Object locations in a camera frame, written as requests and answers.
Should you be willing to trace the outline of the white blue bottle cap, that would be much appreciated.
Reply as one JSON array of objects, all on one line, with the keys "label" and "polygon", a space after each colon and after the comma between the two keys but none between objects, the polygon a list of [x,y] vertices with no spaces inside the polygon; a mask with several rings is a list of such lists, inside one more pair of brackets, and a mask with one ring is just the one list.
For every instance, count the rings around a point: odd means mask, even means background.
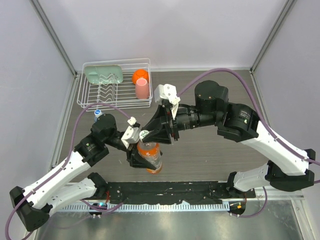
[{"label": "white blue bottle cap", "polygon": [[101,116],[102,115],[102,111],[101,110],[99,110],[99,109],[96,109],[95,111],[94,111],[94,116],[95,117],[99,117],[99,116]]}]

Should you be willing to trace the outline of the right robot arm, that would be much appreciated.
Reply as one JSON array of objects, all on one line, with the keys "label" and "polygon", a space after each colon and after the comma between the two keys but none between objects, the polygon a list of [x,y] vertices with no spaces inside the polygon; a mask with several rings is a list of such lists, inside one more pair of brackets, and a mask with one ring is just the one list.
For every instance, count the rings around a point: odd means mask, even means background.
[{"label": "right robot arm", "polygon": [[195,105],[179,104],[172,113],[168,84],[159,85],[155,98],[159,102],[156,113],[142,128],[143,143],[171,144],[179,139],[179,132],[195,128],[215,126],[217,134],[227,140],[241,143],[264,155],[268,162],[261,167],[245,172],[229,174],[226,193],[233,198],[250,189],[272,186],[285,192],[295,192],[315,184],[315,174],[309,170],[312,149],[301,150],[295,156],[281,143],[284,139],[276,133],[270,134],[257,112],[251,107],[229,102],[229,90],[212,80],[198,83],[194,89]]}]

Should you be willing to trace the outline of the blue label water bottle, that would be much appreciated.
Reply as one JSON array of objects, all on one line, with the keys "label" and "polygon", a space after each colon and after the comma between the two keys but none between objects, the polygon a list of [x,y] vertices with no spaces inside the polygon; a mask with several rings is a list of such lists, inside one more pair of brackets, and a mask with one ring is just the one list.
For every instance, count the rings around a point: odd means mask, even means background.
[{"label": "blue label water bottle", "polygon": [[94,111],[94,121],[97,122],[98,118],[103,114],[103,112],[100,109],[96,109]]}]

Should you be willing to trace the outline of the orange drink bottle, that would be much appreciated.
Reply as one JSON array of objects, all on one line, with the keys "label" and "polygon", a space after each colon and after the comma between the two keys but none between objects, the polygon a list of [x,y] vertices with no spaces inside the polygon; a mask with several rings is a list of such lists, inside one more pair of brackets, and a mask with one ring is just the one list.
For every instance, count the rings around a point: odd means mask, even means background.
[{"label": "orange drink bottle", "polygon": [[147,169],[151,174],[158,174],[163,167],[160,145],[155,142],[143,143],[140,139],[137,144],[138,153],[155,166],[155,170]]}]

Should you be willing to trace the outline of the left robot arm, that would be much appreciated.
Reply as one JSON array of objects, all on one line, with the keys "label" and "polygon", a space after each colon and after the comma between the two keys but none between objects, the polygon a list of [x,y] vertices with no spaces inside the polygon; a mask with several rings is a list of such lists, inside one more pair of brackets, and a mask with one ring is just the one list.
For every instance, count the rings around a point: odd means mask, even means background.
[{"label": "left robot arm", "polygon": [[146,169],[153,167],[138,153],[139,143],[149,131],[141,130],[134,117],[128,123],[125,131],[118,131],[115,117],[101,114],[90,134],[77,145],[71,145],[65,160],[31,185],[16,186],[9,192],[13,211],[28,232],[43,226],[53,214],[74,201],[90,197],[100,200],[106,195],[108,184],[96,172],[76,185],[67,187],[66,184],[106,157],[108,147],[125,152],[132,167],[135,163],[141,163]]}]

